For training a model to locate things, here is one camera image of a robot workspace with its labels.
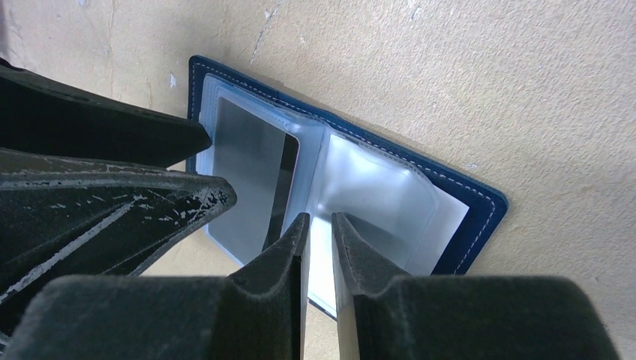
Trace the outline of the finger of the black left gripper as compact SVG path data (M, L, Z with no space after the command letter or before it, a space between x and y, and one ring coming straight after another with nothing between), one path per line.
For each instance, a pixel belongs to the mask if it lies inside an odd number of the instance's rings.
M1 336L66 275L139 275L237 201L221 177L1 150Z
M3 148L166 168L211 144L195 121L102 97L1 60Z

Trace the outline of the black credit card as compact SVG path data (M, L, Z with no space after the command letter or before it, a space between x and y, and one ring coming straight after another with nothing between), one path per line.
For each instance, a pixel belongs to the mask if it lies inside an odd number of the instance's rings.
M219 100L212 173L231 184L237 201L208 231L241 264L279 239L298 151L295 137L230 100Z

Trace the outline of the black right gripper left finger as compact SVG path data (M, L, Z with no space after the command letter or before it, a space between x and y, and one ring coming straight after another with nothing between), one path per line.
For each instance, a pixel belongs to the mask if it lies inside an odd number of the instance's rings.
M301 359L309 225L298 214L226 277L66 276L27 307L4 359Z

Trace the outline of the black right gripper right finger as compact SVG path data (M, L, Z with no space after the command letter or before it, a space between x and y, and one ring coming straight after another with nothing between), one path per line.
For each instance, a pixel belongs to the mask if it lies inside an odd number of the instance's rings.
M342 359L617 359L588 296L551 276L419 277L331 217Z

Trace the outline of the blue leather card holder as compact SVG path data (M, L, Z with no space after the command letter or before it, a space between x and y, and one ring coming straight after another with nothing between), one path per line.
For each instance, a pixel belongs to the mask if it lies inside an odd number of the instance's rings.
M298 140L281 235L297 214L309 214L308 297L330 316L337 313L334 213L345 213L405 272L428 276L466 273L507 212L500 191L199 55L189 61L188 117L204 127L211 146L187 160L189 172L214 176L222 98Z

